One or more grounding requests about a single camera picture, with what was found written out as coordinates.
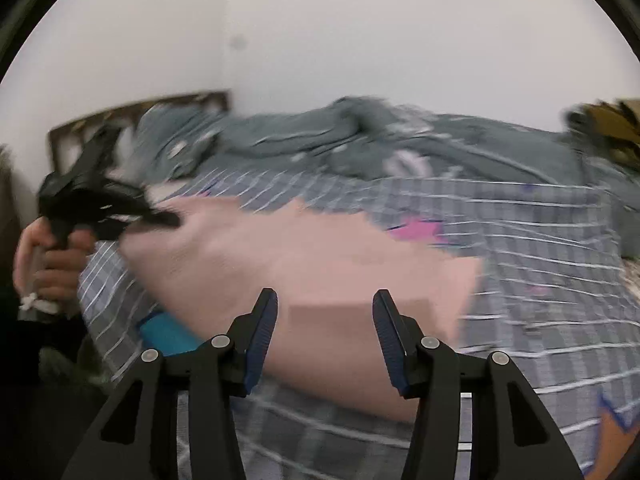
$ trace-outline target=bed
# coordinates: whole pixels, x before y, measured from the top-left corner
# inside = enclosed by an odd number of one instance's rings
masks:
[[[175,136],[180,128],[163,137],[158,151],[162,164],[156,166],[161,171],[144,175],[122,171],[127,178],[148,184],[150,192],[157,191],[156,200],[167,195],[241,195],[248,209],[273,210],[300,196],[307,205],[324,211],[363,210],[383,229],[401,224],[407,216],[437,220],[446,250],[480,256],[484,262],[472,309],[461,320],[458,351],[482,356],[506,349],[540,394],[586,474],[597,468],[600,459],[596,443],[603,406],[626,428],[634,424],[640,412],[640,310],[634,297],[639,275],[634,262],[626,264],[626,275],[622,272],[610,195],[580,183],[539,182],[531,168],[515,160],[517,153],[506,162],[504,154],[494,153],[491,160],[501,166],[491,171],[507,171],[522,177],[522,182],[479,178],[483,175],[478,173],[482,167],[477,157],[486,147],[480,143],[487,131],[535,134],[551,143],[555,139],[548,132],[481,118],[436,116],[411,107],[380,108],[379,100],[351,98],[339,100],[332,114],[338,112],[329,119],[312,116],[313,128],[308,127],[309,117],[307,122],[300,117],[276,118],[277,128],[270,123],[274,131],[270,137],[264,135],[264,122],[256,124],[255,118],[242,122],[228,113],[226,92],[171,99],[127,105],[57,128],[50,135],[53,166],[63,171],[69,164],[62,160],[64,142],[70,137],[82,142],[105,119],[135,125],[130,152],[134,158],[136,146],[146,142],[136,136],[166,130],[167,114],[176,103],[187,103],[190,115],[185,121],[206,116],[202,123],[206,126],[198,129],[190,123],[187,130],[196,134],[189,142]],[[207,112],[205,104],[213,111]],[[348,124],[354,116],[360,118],[355,133],[345,126],[345,115]],[[323,121],[330,127],[319,127]],[[362,140],[363,124],[369,124],[372,136],[388,134],[382,148]],[[296,128],[305,135],[291,136]],[[319,142],[327,132],[330,136]],[[452,141],[460,132],[466,136],[466,142],[459,142],[465,149]],[[180,152],[203,137],[207,147],[198,151],[204,154],[199,165],[180,174],[178,184],[165,182],[167,175],[175,175],[175,168],[184,170],[174,164]],[[292,139],[296,144],[282,148]],[[433,148],[428,165],[398,155],[419,153],[425,139],[432,147],[440,146],[439,151]],[[448,152],[438,144],[441,140],[448,142]],[[374,167],[383,174],[365,178],[358,173],[351,163],[357,157],[345,157],[354,142],[356,154],[370,156],[367,171]],[[471,169],[458,169],[451,155],[454,150],[466,154]],[[389,160],[397,164],[388,164]],[[161,305],[128,272],[112,242],[98,246],[82,276],[79,296],[94,344],[117,380],[143,350],[136,324]],[[186,396],[178,402],[183,478],[190,478],[187,403]],[[269,377],[254,394],[234,404],[234,416],[250,479],[265,471],[287,479],[396,478],[411,435],[409,425],[345,410]],[[460,479],[468,478],[470,416],[470,399],[463,397],[456,473]]]

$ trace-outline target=teal object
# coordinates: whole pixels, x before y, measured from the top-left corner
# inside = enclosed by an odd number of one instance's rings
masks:
[[[138,327],[142,341],[162,355],[176,355],[195,350],[202,341],[178,323],[170,314],[161,312]]]

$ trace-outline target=plaid bed sheet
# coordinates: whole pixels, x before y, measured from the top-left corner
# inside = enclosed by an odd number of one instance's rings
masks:
[[[627,423],[640,411],[640,317],[623,285],[607,194],[585,187],[341,176],[216,168],[177,194],[239,196],[273,210],[301,196],[335,212],[364,210],[380,227],[442,221],[446,250],[479,256],[483,274],[462,320],[459,352],[504,349],[561,428],[580,466],[594,460],[599,399]],[[117,380],[143,351],[135,324],[161,308],[102,243],[81,278],[82,312]],[[468,478],[470,396],[462,395],[456,480]],[[186,407],[178,401],[178,460],[191,477]],[[395,479],[411,426],[335,406],[263,377],[234,400],[248,478]]]

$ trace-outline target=white wall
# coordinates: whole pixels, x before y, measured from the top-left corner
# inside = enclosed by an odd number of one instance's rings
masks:
[[[225,0],[58,0],[0,84],[23,221],[50,171],[46,133],[102,108],[219,88]]]
[[[229,0],[226,78],[244,112],[378,94],[557,130],[562,108],[640,95],[593,0]]]
[[[378,94],[553,130],[572,104],[640,96],[640,64],[593,0],[59,0],[0,84],[23,219],[50,128],[220,87],[245,113]]]

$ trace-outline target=pink cloth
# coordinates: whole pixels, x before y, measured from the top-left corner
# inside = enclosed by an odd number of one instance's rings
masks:
[[[278,323],[266,370],[294,387],[377,414],[380,398],[363,399],[345,383],[398,396],[371,317],[379,288],[388,288],[425,334],[455,344],[477,258],[398,241],[364,213],[324,214],[299,200],[270,214],[240,211],[229,198],[179,198],[164,206],[183,216],[183,226],[125,234],[120,251],[132,271],[202,338],[226,332],[263,287],[273,288]]]

